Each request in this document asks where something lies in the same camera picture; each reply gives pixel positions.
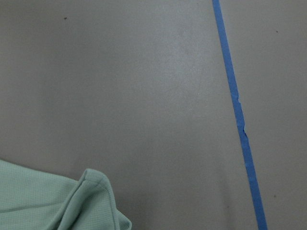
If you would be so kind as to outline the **olive green long-sleeve shirt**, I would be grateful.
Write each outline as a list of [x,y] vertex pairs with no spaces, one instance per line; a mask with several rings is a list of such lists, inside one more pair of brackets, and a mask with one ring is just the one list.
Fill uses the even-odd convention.
[[76,181],[0,162],[2,230],[130,230],[109,179],[86,169]]

